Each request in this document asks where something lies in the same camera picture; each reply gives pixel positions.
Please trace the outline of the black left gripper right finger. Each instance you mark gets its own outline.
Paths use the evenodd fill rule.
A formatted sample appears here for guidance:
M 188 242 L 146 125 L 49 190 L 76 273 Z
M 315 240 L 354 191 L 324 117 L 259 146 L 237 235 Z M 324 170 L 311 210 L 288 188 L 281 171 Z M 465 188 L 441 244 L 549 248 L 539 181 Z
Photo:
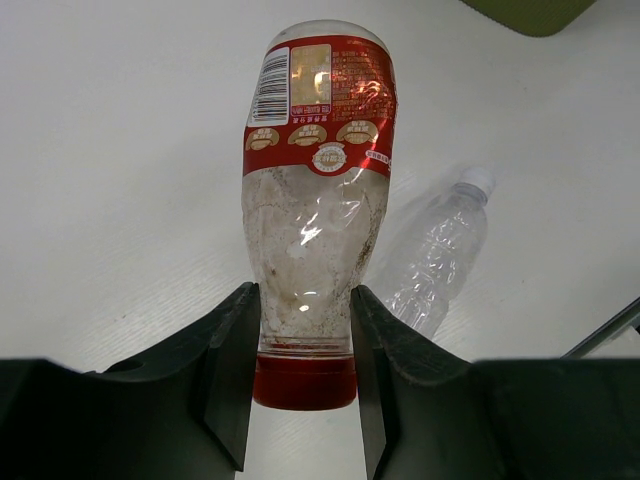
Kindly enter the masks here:
M 366 473 L 371 479 L 635 479 L 633 358 L 470 363 L 351 293 Z

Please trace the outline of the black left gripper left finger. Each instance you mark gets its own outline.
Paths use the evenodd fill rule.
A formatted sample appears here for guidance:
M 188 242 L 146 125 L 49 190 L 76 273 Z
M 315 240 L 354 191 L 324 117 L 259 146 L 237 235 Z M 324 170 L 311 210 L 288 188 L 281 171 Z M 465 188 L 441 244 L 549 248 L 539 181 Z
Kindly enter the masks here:
M 260 331 L 247 282 L 101 373 L 1 364 L 5 479 L 231 479 L 245 463 Z

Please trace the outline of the clear bottle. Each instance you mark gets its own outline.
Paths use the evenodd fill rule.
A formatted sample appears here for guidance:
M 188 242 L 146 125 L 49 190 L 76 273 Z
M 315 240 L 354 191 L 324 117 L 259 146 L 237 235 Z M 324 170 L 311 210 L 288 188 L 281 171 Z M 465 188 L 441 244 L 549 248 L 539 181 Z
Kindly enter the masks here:
M 463 170 L 399 229 L 371 288 L 399 320 L 431 339 L 459 295 L 487 237 L 495 188 L 483 167 Z

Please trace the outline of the red cap red label bottle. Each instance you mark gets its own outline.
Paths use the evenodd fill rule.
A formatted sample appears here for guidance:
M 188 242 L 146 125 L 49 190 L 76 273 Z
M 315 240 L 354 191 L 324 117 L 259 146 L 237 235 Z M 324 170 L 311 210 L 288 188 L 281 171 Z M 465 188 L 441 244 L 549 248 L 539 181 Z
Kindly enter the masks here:
M 355 398 L 350 295 L 387 210 L 396 113 L 392 60 L 371 31 L 312 20 L 270 43 L 241 194 L 260 289 L 253 395 L 263 406 L 318 411 Z

